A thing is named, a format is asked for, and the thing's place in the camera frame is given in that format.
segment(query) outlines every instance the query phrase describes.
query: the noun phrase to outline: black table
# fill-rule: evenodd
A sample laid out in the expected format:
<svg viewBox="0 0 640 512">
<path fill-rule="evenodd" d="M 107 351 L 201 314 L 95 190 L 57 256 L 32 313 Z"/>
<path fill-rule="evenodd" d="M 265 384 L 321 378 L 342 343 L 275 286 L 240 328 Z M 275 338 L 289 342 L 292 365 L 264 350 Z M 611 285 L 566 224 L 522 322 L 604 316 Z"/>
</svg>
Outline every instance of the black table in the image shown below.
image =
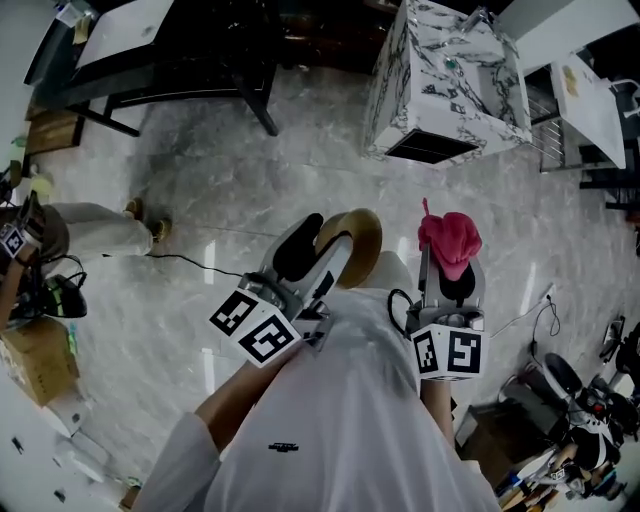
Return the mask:
<svg viewBox="0 0 640 512">
<path fill-rule="evenodd" d="M 152 44 L 76 69 L 84 45 L 54 21 L 29 68 L 35 103 L 66 109 L 133 137 L 114 109 L 173 99 L 242 97 L 269 135 L 278 129 L 266 105 L 283 46 L 275 0 L 175 0 Z M 89 108 L 107 97 L 103 113 Z"/>
</svg>

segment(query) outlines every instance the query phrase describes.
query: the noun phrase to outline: marble floor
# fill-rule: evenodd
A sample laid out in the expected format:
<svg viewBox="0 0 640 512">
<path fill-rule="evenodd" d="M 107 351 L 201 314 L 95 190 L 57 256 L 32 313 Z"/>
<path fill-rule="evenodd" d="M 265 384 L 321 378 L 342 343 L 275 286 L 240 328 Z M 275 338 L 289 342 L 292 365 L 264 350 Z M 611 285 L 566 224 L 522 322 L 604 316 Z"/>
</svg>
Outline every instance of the marble floor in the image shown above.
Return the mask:
<svg viewBox="0 0 640 512">
<path fill-rule="evenodd" d="M 181 253 L 234 272 L 252 270 L 291 223 L 310 212 L 356 207 L 382 221 L 383 248 L 417 275 L 416 230 L 431 211 L 476 222 L 496 332 L 555 283 L 561 331 L 545 313 L 536 339 L 583 378 L 600 366 L 607 323 L 640 320 L 635 237 L 598 191 L 579 191 L 575 173 L 540 175 L 521 147 L 447 171 L 360 156 L 368 78 L 330 69 L 280 70 L 269 110 L 281 129 L 266 135 L 240 100 L 136 107 L 116 117 L 139 139 L 87 123 L 80 148 L 38 158 L 55 182 L 53 201 L 91 201 L 120 210 L 141 195 L 151 217 L 170 214 L 174 233 L 159 252 Z M 240 364 L 207 318 L 237 278 L 183 261 L 103 258 L 86 262 L 89 314 L 77 322 L 82 392 L 93 410 L 85 432 L 112 454 L 112 470 L 144 479 L 182 411 L 206 396 L 202 348 L 215 354 L 219 385 Z M 461 406 L 495 399 L 527 357 L 535 315 L 492 340 L 479 381 L 454 384 Z"/>
</svg>

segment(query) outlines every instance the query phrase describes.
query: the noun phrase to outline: desk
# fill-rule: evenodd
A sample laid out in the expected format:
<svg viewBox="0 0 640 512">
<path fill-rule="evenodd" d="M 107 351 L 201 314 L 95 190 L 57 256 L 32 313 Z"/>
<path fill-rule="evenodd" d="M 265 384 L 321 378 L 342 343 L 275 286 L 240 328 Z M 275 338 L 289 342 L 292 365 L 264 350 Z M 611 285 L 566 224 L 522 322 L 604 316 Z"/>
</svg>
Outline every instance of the desk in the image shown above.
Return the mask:
<svg viewBox="0 0 640 512">
<path fill-rule="evenodd" d="M 615 95 L 577 55 L 551 64 L 560 117 L 598 147 L 619 169 L 626 168 Z"/>
<path fill-rule="evenodd" d="M 25 78 L 35 86 L 36 104 L 67 109 L 137 137 L 137 130 L 111 119 L 114 109 L 235 96 L 245 99 L 270 135 L 277 135 L 266 110 L 283 39 L 273 0 L 138 0 L 110 11 L 107 21 L 117 19 L 120 9 L 135 10 L 139 2 L 156 1 L 160 7 L 153 12 L 162 20 L 159 27 L 152 20 L 151 29 L 138 34 L 138 44 L 123 41 L 120 48 L 91 37 L 86 45 L 74 46 L 73 30 L 54 21 Z M 113 27 L 104 25 L 100 28 L 100 20 L 92 23 L 91 35 L 96 30 L 98 37 L 112 34 Z M 91 110 L 89 102 L 102 97 L 108 97 L 104 113 Z"/>
</svg>

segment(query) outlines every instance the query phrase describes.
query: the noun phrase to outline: storage box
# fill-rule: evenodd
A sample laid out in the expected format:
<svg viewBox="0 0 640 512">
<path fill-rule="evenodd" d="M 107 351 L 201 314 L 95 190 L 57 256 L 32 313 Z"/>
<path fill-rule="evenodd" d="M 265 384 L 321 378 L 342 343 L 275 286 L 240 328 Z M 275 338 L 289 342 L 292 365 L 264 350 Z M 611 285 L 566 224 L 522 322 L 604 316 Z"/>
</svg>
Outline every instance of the storage box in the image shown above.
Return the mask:
<svg viewBox="0 0 640 512">
<path fill-rule="evenodd" d="M 51 318 L 2 333 L 0 358 L 11 379 L 39 406 L 67 391 L 79 376 L 67 329 Z"/>
</svg>

